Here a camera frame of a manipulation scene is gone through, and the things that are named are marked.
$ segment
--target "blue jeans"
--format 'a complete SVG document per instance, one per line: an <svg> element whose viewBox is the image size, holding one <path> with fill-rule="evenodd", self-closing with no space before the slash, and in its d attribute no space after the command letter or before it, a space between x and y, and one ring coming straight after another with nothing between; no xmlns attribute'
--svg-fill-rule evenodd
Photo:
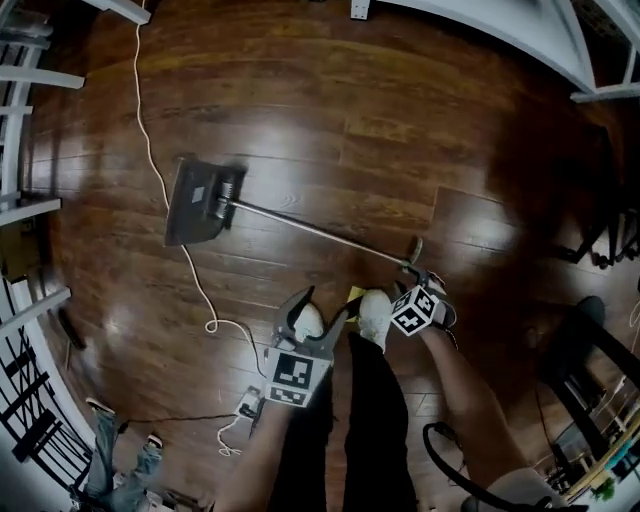
<svg viewBox="0 0 640 512"><path fill-rule="evenodd" d="M126 478L124 484L113 488L113 447L118 438L116 418L113 414L95 411L98 421L96 447L89 466L89 478L84 492L109 512L135 512L160 461L162 450L145 444L138 454L138 465Z"/></svg>

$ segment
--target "black and white marker cube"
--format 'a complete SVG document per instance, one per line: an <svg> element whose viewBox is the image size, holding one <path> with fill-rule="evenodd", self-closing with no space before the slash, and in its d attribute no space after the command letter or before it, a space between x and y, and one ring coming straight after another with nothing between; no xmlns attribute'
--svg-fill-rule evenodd
<svg viewBox="0 0 640 512"><path fill-rule="evenodd" d="M266 398L274 402L306 407L331 362L276 347L269 348Z"/></svg>
<svg viewBox="0 0 640 512"><path fill-rule="evenodd" d="M438 297L416 286L393 303L391 321L405 336L411 336L433 322L439 303Z"/></svg>

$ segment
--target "black pants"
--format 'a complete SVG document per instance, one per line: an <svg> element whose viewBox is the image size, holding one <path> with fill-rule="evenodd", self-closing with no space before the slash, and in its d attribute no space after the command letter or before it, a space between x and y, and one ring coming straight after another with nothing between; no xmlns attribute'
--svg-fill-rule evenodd
<svg viewBox="0 0 640 512"><path fill-rule="evenodd" d="M356 333L349 335L349 345L353 392L343 510L415 512L402 391L380 347ZM325 449L332 424L328 374L313 402L289 424L269 512L326 512Z"/></svg>

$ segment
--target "yellow object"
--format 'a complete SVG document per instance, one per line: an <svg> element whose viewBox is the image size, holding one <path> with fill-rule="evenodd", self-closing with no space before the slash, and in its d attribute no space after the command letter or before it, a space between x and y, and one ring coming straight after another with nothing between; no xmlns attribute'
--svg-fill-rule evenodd
<svg viewBox="0 0 640 512"><path fill-rule="evenodd" d="M347 299L347 302L351 302L352 300L356 300L358 297L362 297L365 293L367 292L367 290L363 289L363 288L358 288L357 286L352 286L351 287L351 291L349 292L349 298ZM347 320L347 322L355 322L358 319L358 316L352 316L351 318L349 318Z"/></svg>

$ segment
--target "person's left arm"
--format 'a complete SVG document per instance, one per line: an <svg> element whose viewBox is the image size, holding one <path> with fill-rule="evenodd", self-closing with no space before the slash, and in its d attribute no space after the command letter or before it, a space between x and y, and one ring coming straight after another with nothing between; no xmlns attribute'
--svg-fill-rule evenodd
<svg viewBox="0 0 640 512"><path fill-rule="evenodd" d="M294 408L267 401L249 446L215 502L215 512L267 510Z"/></svg>

